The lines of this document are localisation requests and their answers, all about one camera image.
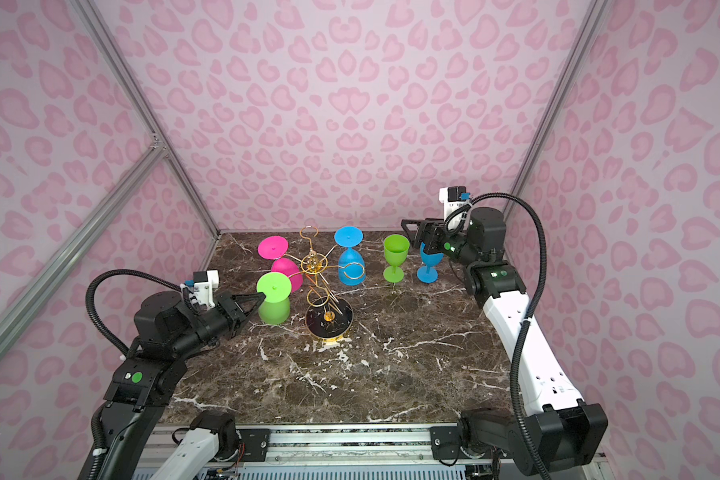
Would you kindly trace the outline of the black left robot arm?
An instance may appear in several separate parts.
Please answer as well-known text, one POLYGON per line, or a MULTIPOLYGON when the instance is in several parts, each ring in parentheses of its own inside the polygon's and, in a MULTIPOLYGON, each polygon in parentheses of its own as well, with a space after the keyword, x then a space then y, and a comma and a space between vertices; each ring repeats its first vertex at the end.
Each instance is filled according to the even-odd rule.
POLYGON ((187 361, 221 338, 235 336, 265 299, 263 293, 224 292, 213 308, 201 313, 192 311, 175 291, 143 300, 134 317, 138 335, 92 415, 93 445, 78 477, 131 478, 187 372, 187 361))

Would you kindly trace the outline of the magenta plastic wine glass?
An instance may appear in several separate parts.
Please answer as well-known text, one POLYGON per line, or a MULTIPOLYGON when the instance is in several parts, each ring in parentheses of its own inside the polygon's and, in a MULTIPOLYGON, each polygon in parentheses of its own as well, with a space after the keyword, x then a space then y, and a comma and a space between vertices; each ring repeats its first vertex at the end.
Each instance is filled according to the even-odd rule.
POLYGON ((282 236, 269 236, 258 245, 260 257, 272 260, 272 272, 284 274, 291 282, 292 290, 298 292, 303 285, 303 273, 299 265, 287 256, 288 240, 282 236))

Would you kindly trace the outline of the green wine glass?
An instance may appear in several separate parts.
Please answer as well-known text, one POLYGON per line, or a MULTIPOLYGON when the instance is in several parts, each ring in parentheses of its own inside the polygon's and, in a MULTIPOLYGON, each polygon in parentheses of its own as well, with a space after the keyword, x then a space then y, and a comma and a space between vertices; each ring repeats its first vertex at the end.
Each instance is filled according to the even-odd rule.
POLYGON ((280 325, 290 317, 290 279, 280 272, 269 272, 261 276, 257 282, 257 292, 265 295, 259 307, 261 320, 269 325, 280 325))
POLYGON ((389 283, 399 283, 404 278, 402 265, 407 259, 410 248, 408 238, 400 234, 392 234, 383 241, 383 253, 388 266, 383 272, 384 279, 389 283))

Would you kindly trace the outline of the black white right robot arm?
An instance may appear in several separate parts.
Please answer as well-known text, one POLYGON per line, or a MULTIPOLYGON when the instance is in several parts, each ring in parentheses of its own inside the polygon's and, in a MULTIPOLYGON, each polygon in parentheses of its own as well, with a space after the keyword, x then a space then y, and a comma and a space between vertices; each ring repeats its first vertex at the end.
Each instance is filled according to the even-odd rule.
POLYGON ((458 444, 447 459, 506 453, 526 476, 589 464, 608 427, 607 415, 573 385, 535 320, 538 293, 527 290, 505 258, 502 213, 478 207, 463 226, 447 220, 404 219, 415 247, 443 254, 463 268, 463 284, 496 330, 510 359, 511 413, 473 409, 461 413, 458 444))

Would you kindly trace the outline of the blue wine glass front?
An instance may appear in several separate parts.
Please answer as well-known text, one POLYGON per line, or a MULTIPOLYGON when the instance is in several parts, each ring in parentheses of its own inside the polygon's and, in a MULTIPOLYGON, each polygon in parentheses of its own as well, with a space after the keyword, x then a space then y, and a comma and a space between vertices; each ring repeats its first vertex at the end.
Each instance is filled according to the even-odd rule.
POLYGON ((432 284, 438 280, 438 271, 436 267, 444 258, 443 253, 428 254, 426 252, 426 244, 420 245, 420 258, 423 265, 417 270, 417 278, 425 284, 432 284))

